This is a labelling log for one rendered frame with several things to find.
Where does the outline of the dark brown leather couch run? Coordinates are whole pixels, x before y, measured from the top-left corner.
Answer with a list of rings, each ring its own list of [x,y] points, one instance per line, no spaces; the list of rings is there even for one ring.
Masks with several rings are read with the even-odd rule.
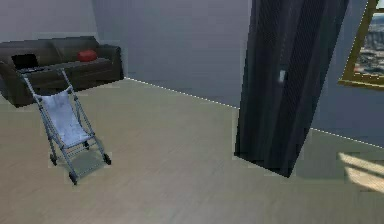
[[[77,54],[94,50],[97,59],[80,62]],[[64,90],[67,83],[56,70],[64,68],[76,91],[119,81],[124,78],[121,48],[100,44],[93,36],[9,41],[0,43],[0,94],[15,107],[34,103],[21,72],[15,68],[13,55],[35,54],[41,71],[29,77],[34,91],[51,95]]]

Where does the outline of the tall black cabinet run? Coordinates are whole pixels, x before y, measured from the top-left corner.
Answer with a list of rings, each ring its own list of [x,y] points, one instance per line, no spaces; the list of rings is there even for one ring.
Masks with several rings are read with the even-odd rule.
[[[234,155],[290,177],[350,0],[252,0]]]

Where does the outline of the red cushion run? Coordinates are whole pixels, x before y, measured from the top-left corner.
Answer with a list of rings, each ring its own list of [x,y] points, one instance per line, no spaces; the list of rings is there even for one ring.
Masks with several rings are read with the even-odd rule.
[[[77,54],[77,59],[80,62],[90,62],[97,59],[97,53],[94,50],[84,50]]]

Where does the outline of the grey baby stroller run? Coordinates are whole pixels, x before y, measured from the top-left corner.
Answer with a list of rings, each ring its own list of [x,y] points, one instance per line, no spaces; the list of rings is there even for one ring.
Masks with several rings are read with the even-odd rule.
[[[51,162],[56,166],[59,159],[64,159],[68,165],[68,176],[72,183],[77,185],[78,179],[96,168],[98,164],[77,173],[71,162],[72,157],[96,145],[101,154],[102,163],[111,165],[112,160],[104,151],[101,141],[96,137],[65,69],[59,68],[56,72],[64,77],[67,87],[52,95],[39,95],[34,91],[29,80],[31,72],[21,70],[21,77],[38,106],[50,144]]]

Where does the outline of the black laptop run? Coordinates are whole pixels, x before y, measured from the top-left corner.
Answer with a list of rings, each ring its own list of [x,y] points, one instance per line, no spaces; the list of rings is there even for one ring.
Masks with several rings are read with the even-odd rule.
[[[35,54],[13,55],[12,61],[15,65],[15,68],[17,70],[21,70],[22,72],[34,72],[42,70],[42,67],[39,65]]]

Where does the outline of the gold framed window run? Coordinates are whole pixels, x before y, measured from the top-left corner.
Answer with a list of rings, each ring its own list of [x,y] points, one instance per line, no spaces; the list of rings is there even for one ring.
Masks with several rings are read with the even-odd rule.
[[[384,91],[384,0],[367,0],[338,84]]]

